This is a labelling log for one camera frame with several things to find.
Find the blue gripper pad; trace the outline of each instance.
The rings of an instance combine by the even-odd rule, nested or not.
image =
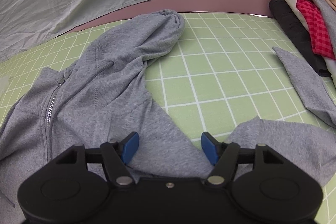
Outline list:
[[[124,141],[126,142],[123,145],[120,158],[123,163],[128,164],[139,148],[139,134],[137,132],[132,132],[123,140],[123,142]]]
[[[201,146],[202,146],[203,152],[205,153],[209,162],[212,165],[216,165],[216,163],[219,160],[216,144],[218,144],[218,142],[208,132],[202,133]]]

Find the zipper teeth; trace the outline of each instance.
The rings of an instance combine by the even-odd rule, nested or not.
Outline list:
[[[47,124],[50,123],[51,113],[53,112],[53,106],[54,106],[54,102],[55,102],[55,99],[56,99],[56,94],[57,94],[57,92],[54,93],[54,95],[53,95],[53,97],[52,97],[52,99],[51,99],[49,108],[48,108]]]

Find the green grid tablecloth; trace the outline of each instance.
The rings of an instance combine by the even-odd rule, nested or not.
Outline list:
[[[270,18],[238,14],[185,13],[186,28],[172,51],[146,71],[146,87],[174,122],[200,147],[209,131],[219,141],[241,122],[262,119],[304,122],[335,133],[307,111],[272,50],[285,49],[302,58]],[[12,104],[27,92],[41,68],[68,67],[86,47],[122,21],[59,36],[0,64],[10,85],[0,98],[0,123]],[[330,78],[324,82],[333,100]],[[323,188],[316,220],[336,224],[336,176]]]

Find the pink strip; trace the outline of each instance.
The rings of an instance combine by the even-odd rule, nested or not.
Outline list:
[[[78,32],[102,24],[129,19],[137,15],[163,9],[171,9],[179,13],[207,11],[273,17],[268,7],[269,2],[270,0],[149,0],[103,15],[77,26],[69,32]]]

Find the red checkered cloth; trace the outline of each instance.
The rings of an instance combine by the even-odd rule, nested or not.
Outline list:
[[[297,0],[296,8],[307,21],[313,53],[336,60],[320,9],[312,0]]]

